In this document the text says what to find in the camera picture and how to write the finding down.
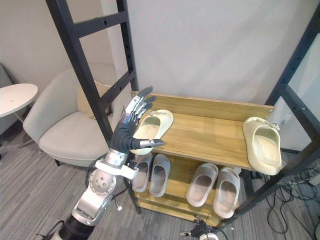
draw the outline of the robotic thumb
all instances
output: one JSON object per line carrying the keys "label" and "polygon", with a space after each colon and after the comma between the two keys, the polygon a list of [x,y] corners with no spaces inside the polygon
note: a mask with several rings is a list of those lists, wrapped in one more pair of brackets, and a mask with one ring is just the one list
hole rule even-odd
{"label": "robotic thumb", "polygon": [[165,142],[161,139],[133,139],[131,146],[132,149],[144,149],[144,148],[154,148],[161,145],[164,145]]}

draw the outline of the shoe rack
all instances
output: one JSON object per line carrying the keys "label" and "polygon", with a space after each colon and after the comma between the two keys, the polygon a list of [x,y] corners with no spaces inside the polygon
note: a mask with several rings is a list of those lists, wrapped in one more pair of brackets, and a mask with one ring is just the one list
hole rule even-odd
{"label": "shoe rack", "polygon": [[173,113],[173,124],[161,138],[165,145],[152,153],[164,154],[171,161],[165,194],[153,197],[149,186],[145,192],[135,193],[140,207],[193,221],[194,215],[207,218],[216,226],[220,217],[213,210],[215,186],[205,204],[190,205],[187,189],[197,167],[202,163],[252,170],[242,131],[249,117],[266,119],[274,107],[251,103],[229,102],[205,98],[152,94],[157,96],[153,110],[166,109]]}

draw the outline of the slipper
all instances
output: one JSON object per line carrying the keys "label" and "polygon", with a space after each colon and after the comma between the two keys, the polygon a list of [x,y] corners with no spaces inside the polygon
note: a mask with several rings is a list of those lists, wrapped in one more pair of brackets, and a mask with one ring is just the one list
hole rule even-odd
{"label": "slipper", "polygon": [[196,169],[186,192],[186,199],[189,204],[200,207],[206,202],[215,184],[218,172],[217,166],[212,163],[203,163]]}
{"label": "slipper", "polygon": [[138,173],[132,180],[132,190],[136,193],[142,193],[147,189],[151,162],[152,162],[152,154],[146,154],[143,156],[136,156],[136,167],[139,169]]}
{"label": "slipper", "polygon": [[248,161],[256,171],[276,175],[282,168],[279,127],[259,117],[243,124]]}
{"label": "slipper", "polygon": [[[140,127],[136,130],[133,137],[135,139],[160,139],[174,122],[173,114],[168,110],[150,111],[148,116],[143,119]],[[152,147],[130,150],[136,155],[145,155],[152,151]]]}
{"label": "slipper", "polygon": [[170,166],[170,160],[165,155],[158,154],[155,156],[153,160],[151,184],[149,189],[152,196],[159,198],[165,194]]}
{"label": "slipper", "polygon": [[240,190],[240,177],[229,167],[220,169],[216,181],[213,210],[224,219],[229,219],[235,212]]}

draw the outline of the armchair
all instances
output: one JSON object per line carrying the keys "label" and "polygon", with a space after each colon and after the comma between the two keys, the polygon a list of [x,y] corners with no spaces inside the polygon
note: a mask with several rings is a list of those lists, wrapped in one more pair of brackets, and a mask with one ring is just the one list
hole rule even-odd
{"label": "armchair", "polygon": [[[116,72],[106,64],[89,64],[93,79],[112,86]],[[78,78],[70,68],[57,76],[39,96],[23,128],[39,147],[59,162],[87,167],[108,151],[108,145],[95,119],[88,118],[77,107]],[[131,100],[128,85],[111,103],[108,116],[115,129],[124,107]]]}

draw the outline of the black metal frame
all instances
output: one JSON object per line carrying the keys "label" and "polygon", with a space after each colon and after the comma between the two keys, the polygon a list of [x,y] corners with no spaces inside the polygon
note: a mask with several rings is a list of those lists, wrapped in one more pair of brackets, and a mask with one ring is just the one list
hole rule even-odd
{"label": "black metal frame", "polygon": [[[126,0],[117,0],[118,13],[76,23],[72,20],[66,0],[46,0],[46,2],[81,87],[93,110],[103,136],[108,146],[110,146],[112,129],[105,109],[129,82],[131,83],[132,90],[138,90],[127,2]],[[99,97],[79,38],[117,24],[120,24],[121,26],[128,72],[125,73],[102,97]],[[249,173],[243,170],[242,176],[246,182],[245,186],[248,198],[235,210],[233,217],[222,220],[218,224],[218,228],[225,227],[227,224],[246,213],[257,203],[274,192],[281,184],[287,182],[293,175],[298,174],[310,163],[320,157],[320,122],[288,85],[319,32],[320,4],[316,8],[309,25],[279,81],[265,103],[266,105],[275,105],[279,97],[283,97],[286,104],[311,138],[311,143],[256,192],[253,191]],[[140,213],[141,210],[137,205],[133,192],[129,191],[129,193],[137,212]]]}
{"label": "black metal frame", "polygon": [[[90,104],[95,119],[102,131],[103,137],[110,148],[113,131],[111,129],[105,109],[121,93],[128,83],[131,83],[132,90],[138,90],[127,1],[116,1],[118,13],[96,17],[80,22],[73,21],[66,0],[46,0],[46,3],[75,74]],[[100,97],[84,50],[81,46],[80,38],[118,24],[120,24],[121,27],[128,71],[102,97]],[[129,188],[130,198],[133,201],[137,213],[140,214],[141,209],[137,204],[131,187],[129,187],[130,183],[124,179],[124,184]]]}
{"label": "black metal frame", "polygon": [[318,33],[320,33],[320,4],[317,6],[309,25],[302,35],[302,38],[280,79],[265,102],[266,105],[273,106],[278,99],[282,97],[310,137],[311,143],[300,151],[277,175],[272,176],[270,180],[256,192],[253,192],[253,186],[249,179],[248,172],[242,170],[241,174],[244,179],[245,192],[248,198],[235,210],[234,215],[231,218],[221,220],[217,225],[218,228],[225,227],[239,216],[249,211],[257,203],[279,188],[281,184],[288,182],[292,176],[300,173],[309,164],[320,157],[320,122],[289,86],[291,78],[298,69]]}

